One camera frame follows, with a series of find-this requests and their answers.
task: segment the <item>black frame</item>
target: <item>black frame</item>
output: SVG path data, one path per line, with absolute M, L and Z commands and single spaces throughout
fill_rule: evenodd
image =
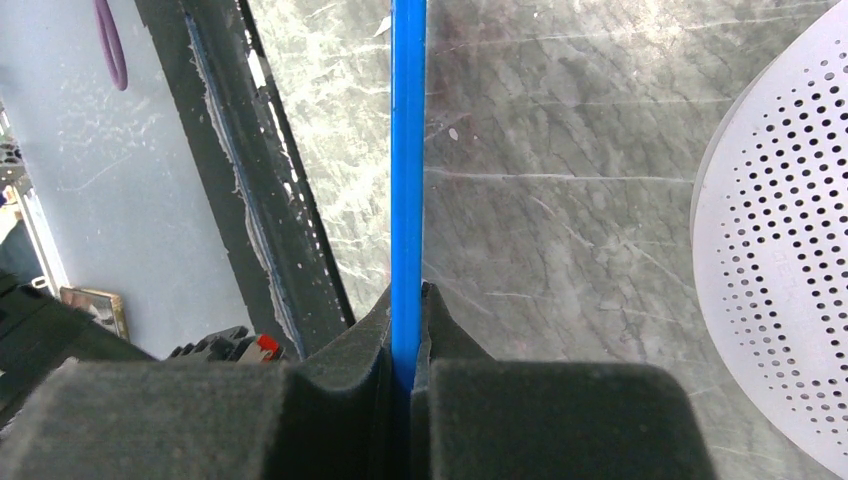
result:
M 288 339 L 289 356 L 306 358 L 355 319 L 250 8 L 245 0 L 136 6 L 251 322 L 257 333 Z M 251 51 L 264 86 L 251 73 Z

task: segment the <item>scratched surface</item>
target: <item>scratched surface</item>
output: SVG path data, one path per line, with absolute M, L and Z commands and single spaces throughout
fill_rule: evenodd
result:
M 499 358 L 646 362 L 727 479 L 833 478 L 748 401 L 693 288 L 701 156 L 833 2 L 432 0 L 425 269 Z M 388 266 L 386 0 L 253 0 L 359 315 Z

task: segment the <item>perforated plate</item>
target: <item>perforated plate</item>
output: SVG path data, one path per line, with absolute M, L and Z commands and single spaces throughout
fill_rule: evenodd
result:
M 707 152 L 692 245 L 716 347 L 757 407 L 848 477 L 848 3 L 755 80 Z

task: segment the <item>gray wall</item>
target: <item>gray wall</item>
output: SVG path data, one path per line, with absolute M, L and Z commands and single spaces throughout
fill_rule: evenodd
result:
M 28 0 L 3 4 L 0 97 L 69 281 L 123 295 L 133 343 L 164 356 L 250 322 L 150 35 L 111 7 L 127 91 L 91 0 Z

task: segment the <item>blue plastic rod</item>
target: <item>blue plastic rod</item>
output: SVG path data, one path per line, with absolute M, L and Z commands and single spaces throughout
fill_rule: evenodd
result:
M 421 343 L 426 0 L 392 1 L 392 359 L 407 391 Z

